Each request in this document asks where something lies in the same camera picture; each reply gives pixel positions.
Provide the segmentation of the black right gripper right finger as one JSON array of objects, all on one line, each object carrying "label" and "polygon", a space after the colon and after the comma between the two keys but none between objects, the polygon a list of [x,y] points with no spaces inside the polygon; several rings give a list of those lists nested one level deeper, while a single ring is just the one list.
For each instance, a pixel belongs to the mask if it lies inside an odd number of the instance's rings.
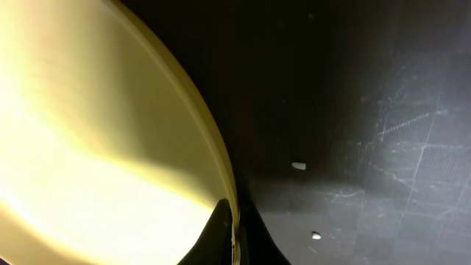
[{"label": "black right gripper right finger", "polygon": [[240,265],[290,265],[279,250],[252,201],[241,206],[239,234]]}]

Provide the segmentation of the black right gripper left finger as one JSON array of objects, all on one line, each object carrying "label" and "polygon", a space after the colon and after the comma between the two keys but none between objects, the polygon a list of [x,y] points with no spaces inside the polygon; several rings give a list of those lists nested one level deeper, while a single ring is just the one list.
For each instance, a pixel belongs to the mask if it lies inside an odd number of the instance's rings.
[{"label": "black right gripper left finger", "polygon": [[230,203],[221,199],[194,246],[178,265],[232,265],[233,218]]}]

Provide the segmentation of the yellow plate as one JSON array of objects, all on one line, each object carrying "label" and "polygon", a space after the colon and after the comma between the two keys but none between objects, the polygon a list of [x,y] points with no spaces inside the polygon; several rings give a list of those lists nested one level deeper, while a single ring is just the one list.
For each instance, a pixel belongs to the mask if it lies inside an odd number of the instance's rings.
[{"label": "yellow plate", "polygon": [[1,3],[1,257],[177,264],[236,184],[191,78],[120,1]]}]

